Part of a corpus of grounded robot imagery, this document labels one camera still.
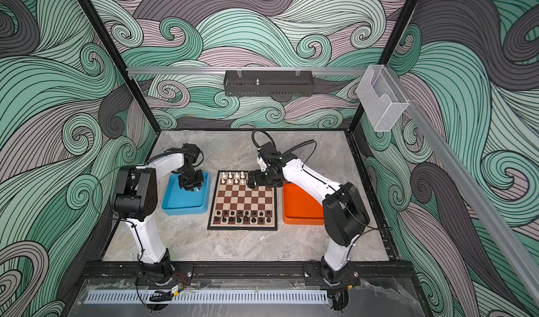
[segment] orange tray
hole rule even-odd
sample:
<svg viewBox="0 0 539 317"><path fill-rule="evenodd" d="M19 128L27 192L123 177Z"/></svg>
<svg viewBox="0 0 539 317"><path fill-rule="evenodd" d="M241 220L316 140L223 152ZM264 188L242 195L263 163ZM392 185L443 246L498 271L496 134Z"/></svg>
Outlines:
<svg viewBox="0 0 539 317"><path fill-rule="evenodd" d="M293 183L282 186L282 221L291 225L323 225L324 211L318 201Z"/></svg>

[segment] vent grille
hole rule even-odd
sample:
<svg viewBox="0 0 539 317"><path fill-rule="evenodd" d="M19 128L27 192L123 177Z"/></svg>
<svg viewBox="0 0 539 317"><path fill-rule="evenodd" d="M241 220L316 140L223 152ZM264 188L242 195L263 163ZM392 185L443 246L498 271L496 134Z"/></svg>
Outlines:
<svg viewBox="0 0 539 317"><path fill-rule="evenodd" d="M148 303L151 293L139 291ZM91 290L84 304L136 304L135 290ZM172 304L328 304L325 290L185 290Z"/></svg>

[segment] marble floor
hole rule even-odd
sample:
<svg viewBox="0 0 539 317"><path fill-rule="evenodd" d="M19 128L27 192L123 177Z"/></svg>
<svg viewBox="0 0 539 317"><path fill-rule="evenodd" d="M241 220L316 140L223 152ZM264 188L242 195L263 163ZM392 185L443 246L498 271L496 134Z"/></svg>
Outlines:
<svg viewBox="0 0 539 317"><path fill-rule="evenodd" d="M356 185L367 211L370 225L376 226L372 210L363 189L354 159L342 131L270 131L277 149L281 152L308 139L318 146L308 165L327 178ZM263 144L263 135L257 135ZM184 143L196 144L204 152L204 162L199 168L210 174L211 193L209 209L204 214L168 216L161 210L169 176L157 181L159 202L154 213L161 240L174 261L304 261L320 260L324 255L329 236L324 226L289 225L282 221L282 193L278 189L278 231L224 231L208 230L207 221L213 199L217 171L257 169L257 151L249 131L164 131L152 155ZM312 146L300 148L295 153L306 159ZM139 251L127 226L120 223L104 255L104 261L135 261ZM372 231L362 236L350 254L354 261L385 261L380 233Z"/></svg>

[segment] white robotic arm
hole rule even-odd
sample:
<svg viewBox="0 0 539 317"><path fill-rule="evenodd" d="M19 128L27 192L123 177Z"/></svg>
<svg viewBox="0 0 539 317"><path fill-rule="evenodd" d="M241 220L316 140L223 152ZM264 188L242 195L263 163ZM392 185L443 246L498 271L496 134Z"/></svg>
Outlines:
<svg viewBox="0 0 539 317"><path fill-rule="evenodd" d="M369 216L357 188L351 183L342 185L325 178L292 153L314 141L304 142L281 154L265 132L271 142L259 146L254 140L256 132L263 131L255 130L252 135L253 143L258 147L260 170L249 172L248 186L280 187L283 181L289 181L320 203L324 210L326 231L330 236L328 249L322 258L322 275L329 283L338 283L354 242L369 224Z"/></svg>
<svg viewBox="0 0 539 317"><path fill-rule="evenodd" d="M196 145L184 144L151 158L145 165L124 166L118 171L111 208L129 227L141 251L139 268L156 281L168 281L172 272L170 255L152 214L157 207L157 180L177 170L179 186L198 192L204 178L192 164L200 153Z"/></svg>

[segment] wall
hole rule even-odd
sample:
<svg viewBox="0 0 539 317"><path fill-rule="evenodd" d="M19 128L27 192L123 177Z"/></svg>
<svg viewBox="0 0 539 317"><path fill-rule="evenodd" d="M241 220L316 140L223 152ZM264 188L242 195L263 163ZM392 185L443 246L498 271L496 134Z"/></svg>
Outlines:
<svg viewBox="0 0 539 317"><path fill-rule="evenodd" d="M128 66L377 63L405 0L92 0ZM222 76L139 76L163 128L348 128L353 77L312 97L227 97Z"/></svg>
<svg viewBox="0 0 539 317"><path fill-rule="evenodd" d="M419 0L390 66L533 256L539 256L539 0ZM361 152L435 315L539 309L408 115L361 120Z"/></svg>
<svg viewBox="0 0 539 317"><path fill-rule="evenodd" d="M76 0L0 0L2 316L60 314L154 138Z"/></svg>

